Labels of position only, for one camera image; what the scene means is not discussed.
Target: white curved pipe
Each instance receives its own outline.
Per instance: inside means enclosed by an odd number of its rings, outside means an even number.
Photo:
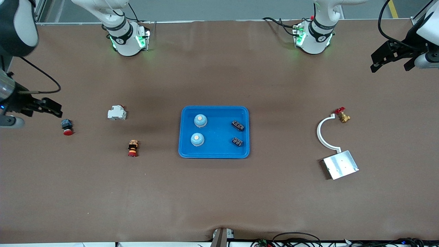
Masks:
[[[319,125],[317,126],[317,137],[319,138],[319,141],[323,144],[323,146],[325,146],[325,147],[327,147],[327,148],[329,148],[329,149],[335,150],[335,151],[337,151],[337,153],[341,153],[341,152],[342,152],[342,148],[341,148],[341,147],[336,147],[336,146],[333,146],[333,145],[327,143],[327,142],[325,141],[325,139],[323,139],[323,137],[322,137],[322,132],[321,132],[322,124],[323,124],[326,120],[330,120],[330,119],[335,119],[335,114],[331,114],[330,117],[327,117],[327,118],[323,119],[323,120],[319,123]]]

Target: black cable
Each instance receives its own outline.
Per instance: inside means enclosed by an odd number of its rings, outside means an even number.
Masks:
[[[381,19],[383,18],[384,10],[385,10],[385,8],[387,7],[387,5],[388,5],[389,2],[390,2],[390,0],[386,0],[386,2],[384,3],[383,8],[381,9],[380,15],[379,15],[379,17],[378,17],[378,31],[380,31],[380,34],[381,34],[384,38],[386,38],[386,39],[388,39],[388,40],[391,40],[391,41],[393,41],[393,42],[395,42],[395,43],[398,43],[398,44],[400,44],[400,45],[403,45],[403,46],[405,46],[405,47],[407,47],[407,48],[410,48],[410,49],[412,49],[412,50],[420,51],[419,48],[416,48],[416,47],[413,47],[413,46],[411,46],[411,45],[405,44],[405,43],[403,43],[403,42],[401,42],[401,41],[399,41],[399,40],[396,40],[396,39],[390,37],[389,35],[385,34],[385,33],[383,32],[383,30],[381,29]]]
[[[393,245],[395,247],[398,247],[399,244],[407,244],[410,245],[410,247],[425,246],[424,241],[418,238],[400,238],[390,242],[369,241],[367,243],[363,243],[361,241],[352,241],[349,247],[386,247],[387,245]]]
[[[133,9],[133,7],[131,7],[130,3],[128,3],[128,6],[130,7],[131,11],[133,12],[134,17],[136,18],[136,21],[139,22],[139,18],[137,18],[136,12],[134,12],[134,9]]]
[[[426,4],[414,17],[413,17],[413,20],[414,19],[416,19],[416,17],[422,12],[422,11],[424,11],[424,9],[426,8],[426,7],[428,7],[432,2],[433,2],[434,0],[430,0],[430,2],[428,3],[428,4]]]
[[[428,247],[439,247],[439,241],[428,241]]]
[[[3,55],[0,56],[1,57],[1,68],[4,72],[6,72],[6,65],[4,63],[4,58]]]
[[[257,243],[257,242],[258,242],[258,240],[253,241],[253,243],[250,244],[250,247],[253,247],[253,244],[255,244],[255,243]]]
[[[42,69],[38,68],[37,66],[35,66],[31,62],[27,61],[26,58],[24,58],[24,57],[20,57],[20,58],[23,59],[23,61],[25,61],[26,63],[28,63],[32,67],[34,67],[36,70],[38,70],[41,73],[43,73],[45,76],[47,76],[53,82],[55,82],[55,84],[58,86],[58,89],[54,90],[54,91],[24,91],[24,92],[21,92],[21,93],[23,93],[23,94],[54,94],[54,93],[58,93],[59,91],[61,91],[61,85],[53,77],[51,77],[49,74],[47,74],[46,72],[44,72]]]
[[[271,17],[265,17],[265,18],[262,18],[262,20],[270,20],[270,21],[272,21],[272,22],[274,22],[274,23],[276,23],[276,24],[282,26],[282,24],[281,24],[280,22],[276,21],[275,19],[273,19],[273,18],[271,18]],[[284,26],[285,26],[285,27],[288,27],[288,28],[293,28],[293,26],[290,26],[290,25],[284,25]]]
[[[317,240],[319,241],[319,243],[322,242],[318,237],[314,236],[313,234],[309,234],[309,233],[305,233],[305,232],[284,232],[284,233],[279,233],[279,234],[277,234],[276,236],[274,236],[273,239],[272,239],[271,241],[274,241],[274,240],[275,240],[277,237],[279,237],[279,236],[282,236],[282,235],[291,235],[291,234],[299,234],[299,235],[307,235],[307,236],[311,236],[311,237],[317,239]]]
[[[125,15],[125,13],[123,13],[122,15],[119,15],[116,11],[114,11],[114,9],[112,9],[113,10],[113,12],[117,15],[117,16],[124,16]]]
[[[285,25],[284,25],[284,23],[282,22],[282,19],[281,19],[281,18],[279,18],[279,22],[281,23],[282,27],[284,28],[284,30],[285,30],[289,35],[291,35],[291,36],[293,36],[293,37],[299,37],[299,35],[297,35],[297,34],[293,34],[293,33],[290,33],[290,32],[285,28]]]
[[[311,247],[308,243],[306,243],[306,242],[303,242],[302,244],[304,244],[304,245],[306,245],[306,246],[308,246],[308,247]]]
[[[310,243],[310,244],[312,244],[313,247],[315,247],[314,244],[316,243],[316,244],[319,245],[319,247],[322,247],[322,244],[321,244],[321,241],[320,241],[320,240],[318,240],[318,241],[314,241],[314,240],[308,240],[308,239],[304,239],[304,238],[290,238],[290,239],[287,239],[286,241],[289,241],[289,242],[297,242],[297,244],[302,243],[302,244],[305,244],[305,245],[307,245],[307,246],[308,246],[307,243]]]

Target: brass valve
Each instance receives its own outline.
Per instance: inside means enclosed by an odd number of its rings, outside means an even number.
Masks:
[[[338,117],[340,118],[340,121],[345,124],[349,121],[349,119],[351,119],[351,117],[346,115],[346,113],[343,112],[344,110],[346,110],[346,108],[340,107],[337,110],[335,110],[334,113],[337,114]]]

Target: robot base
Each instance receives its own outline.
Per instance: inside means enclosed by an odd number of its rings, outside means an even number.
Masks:
[[[148,51],[150,31],[142,25],[136,22],[128,22],[133,27],[132,36],[126,41],[125,44],[118,44],[113,41],[113,48],[122,56],[130,57],[137,55],[141,51]]]
[[[299,37],[294,37],[294,44],[306,53],[319,54],[329,45],[332,34],[324,42],[317,42],[307,31],[310,24],[311,22],[304,21],[297,25],[293,33],[298,34]]]

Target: floor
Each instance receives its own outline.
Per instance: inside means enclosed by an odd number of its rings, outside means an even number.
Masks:
[[[385,0],[370,0],[356,6],[343,6],[346,19],[376,19]],[[429,0],[393,0],[395,11],[387,7],[384,18],[409,18]],[[223,21],[261,19],[263,17],[300,19],[313,14],[311,0],[131,0],[141,20],[147,21]],[[47,4],[42,22],[97,22],[86,10],[69,0]],[[133,17],[130,9],[124,10]]]

